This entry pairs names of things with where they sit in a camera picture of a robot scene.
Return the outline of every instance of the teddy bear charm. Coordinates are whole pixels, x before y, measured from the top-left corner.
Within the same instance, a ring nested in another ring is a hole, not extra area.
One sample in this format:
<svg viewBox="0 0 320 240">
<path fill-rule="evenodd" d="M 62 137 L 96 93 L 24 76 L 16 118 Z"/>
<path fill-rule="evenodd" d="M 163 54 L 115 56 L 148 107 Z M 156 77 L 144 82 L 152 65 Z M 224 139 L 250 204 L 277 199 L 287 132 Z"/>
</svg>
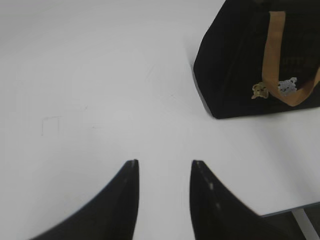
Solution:
<svg viewBox="0 0 320 240">
<path fill-rule="evenodd" d="M 256 99 L 257 97 L 267 99 L 269 97 L 269 91 L 263 81 L 255 84 L 252 87 L 253 90 L 253 96 L 251 99 Z"/>
<path fill-rule="evenodd" d="M 285 81 L 279 81 L 278 89 L 280 91 L 280 94 L 284 97 L 288 96 L 289 94 L 295 93 L 297 91 L 296 88 L 296 77 L 292 77 L 289 80 Z"/>
</svg>

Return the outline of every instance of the tan leather strap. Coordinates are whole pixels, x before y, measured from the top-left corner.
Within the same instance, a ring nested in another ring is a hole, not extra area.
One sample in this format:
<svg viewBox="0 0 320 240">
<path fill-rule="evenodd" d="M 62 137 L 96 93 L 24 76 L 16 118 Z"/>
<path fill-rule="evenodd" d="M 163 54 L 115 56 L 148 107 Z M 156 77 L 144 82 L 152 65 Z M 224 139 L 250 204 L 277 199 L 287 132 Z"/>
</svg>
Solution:
<svg viewBox="0 0 320 240">
<path fill-rule="evenodd" d="M 297 106 L 306 100 L 312 93 L 314 87 L 320 81 L 320 68 L 313 80 L 308 81 L 304 86 L 288 96 L 281 95 L 279 85 L 281 46 L 286 23 L 286 12 L 271 11 L 268 36 L 264 49 L 262 66 L 262 80 L 272 96 L 288 104 Z"/>
</svg>

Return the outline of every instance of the black fabric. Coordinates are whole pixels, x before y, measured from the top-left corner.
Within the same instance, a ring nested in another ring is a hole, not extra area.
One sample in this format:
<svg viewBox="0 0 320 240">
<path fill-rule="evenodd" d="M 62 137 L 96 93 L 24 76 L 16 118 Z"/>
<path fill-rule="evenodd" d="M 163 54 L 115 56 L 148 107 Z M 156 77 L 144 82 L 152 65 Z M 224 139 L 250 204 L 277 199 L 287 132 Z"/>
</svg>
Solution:
<svg viewBox="0 0 320 240">
<path fill-rule="evenodd" d="M 253 86 L 262 82 L 263 58 L 270 21 L 269 11 L 286 10 L 291 21 L 294 20 L 292 16 L 297 11 L 296 6 L 303 4 L 299 2 L 291 7 L 292 2 L 288 0 L 257 2 L 226 0 L 200 44 L 193 71 L 199 90 L 211 114 L 217 119 L 271 114 L 320 106 L 319 85 L 306 101 L 296 107 L 288 106 L 271 94 L 268 99 L 261 97 L 251 99 Z M 311 12 L 314 13 L 318 6 L 319 12 L 320 4 L 310 2 L 313 3 Z M 301 7 L 301 11 L 307 14 L 308 6 L 310 7 L 311 4 L 306 4 L 305 8 Z M 291 30 L 288 26 L 286 29 L 288 33 Z M 285 33 L 285 40 L 289 36 L 288 33 Z M 311 35 L 313 40 L 319 36 L 318 32 L 315 33 L 317 35 Z M 296 38 L 296 42 L 304 39 L 303 36 L 302 33 L 300 35 L 302 38 Z M 313 56 L 317 61 L 320 59 L 320 54 L 317 52 L 319 48 L 320 46 L 317 46 Z M 282 54 L 282 57 L 288 56 L 290 54 Z M 304 66 L 300 67 L 300 71 L 305 72 Z M 283 75 L 283 71 L 280 71 L 280 74 L 281 77 L 287 77 Z"/>
<path fill-rule="evenodd" d="M 139 205 L 139 165 L 127 161 L 74 215 L 33 240 L 132 240 Z"/>
<path fill-rule="evenodd" d="M 300 89 L 315 78 L 319 66 L 320 12 L 287 13 L 281 44 L 279 81 L 296 77 L 296 86 Z"/>
<path fill-rule="evenodd" d="M 190 213 L 196 240 L 289 240 L 240 202 L 203 161 L 193 161 Z"/>
<path fill-rule="evenodd" d="M 306 240 L 291 211 L 263 218 L 268 224 L 281 229 L 292 240 Z"/>
</svg>

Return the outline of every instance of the pencil mark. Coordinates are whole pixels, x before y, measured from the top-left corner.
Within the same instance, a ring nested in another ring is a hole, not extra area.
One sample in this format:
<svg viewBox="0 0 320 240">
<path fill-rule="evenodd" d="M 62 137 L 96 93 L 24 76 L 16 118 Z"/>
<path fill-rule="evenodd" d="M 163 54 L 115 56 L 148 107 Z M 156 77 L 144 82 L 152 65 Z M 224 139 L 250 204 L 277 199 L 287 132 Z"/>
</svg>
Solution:
<svg viewBox="0 0 320 240">
<path fill-rule="evenodd" d="M 147 75 L 146 75 L 146 77 L 145 77 L 146 80 L 148 80 L 148 78 L 150 77 L 150 75 L 151 75 L 152 72 L 154 71 L 155 66 L 156 66 L 156 64 L 153 64 L 152 67 L 150 68 L 150 70 L 148 71 L 148 73 L 147 73 Z"/>
<path fill-rule="evenodd" d="M 43 137 L 45 135 L 45 122 L 48 120 L 52 120 L 52 119 L 56 119 L 56 123 L 57 123 L 57 133 L 60 133 L 60 118 L 62 116 L 47 116 L 44 117 L 41 121 L 41 136 Z"/>
</svg>

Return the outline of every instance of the handbag strap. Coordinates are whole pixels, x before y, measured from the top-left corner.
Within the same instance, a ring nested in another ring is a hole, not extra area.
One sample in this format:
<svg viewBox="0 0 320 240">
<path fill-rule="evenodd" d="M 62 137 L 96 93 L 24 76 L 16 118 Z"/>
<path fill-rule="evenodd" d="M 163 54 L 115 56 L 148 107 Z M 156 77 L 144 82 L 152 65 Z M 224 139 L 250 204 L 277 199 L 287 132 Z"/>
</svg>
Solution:
<svg viewBox="0 0 320 240">
<path fill-rule="evenodd" d="M 281 47 L 286 23 L 285 11 L 271 11 L 268 36 L 264 49 L 262 80 L 272 96 L 295 107 L 306 100 L 320 81 L 320 68 L 315 78 L 306 82 L 302 88 L 287 96 L 281 95 L 279 85 Z"/>
</svg>

